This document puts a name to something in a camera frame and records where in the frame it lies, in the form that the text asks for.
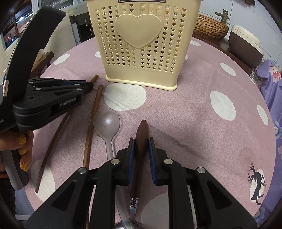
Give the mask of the person left hand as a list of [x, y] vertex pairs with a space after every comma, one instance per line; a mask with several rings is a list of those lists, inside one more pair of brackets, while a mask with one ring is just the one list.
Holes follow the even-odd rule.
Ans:
[[27, 172], [32, 163], [33, 131], [6, 131], [1, 134], [1, 152], [16, 150], [20, 158], [20, 168]]

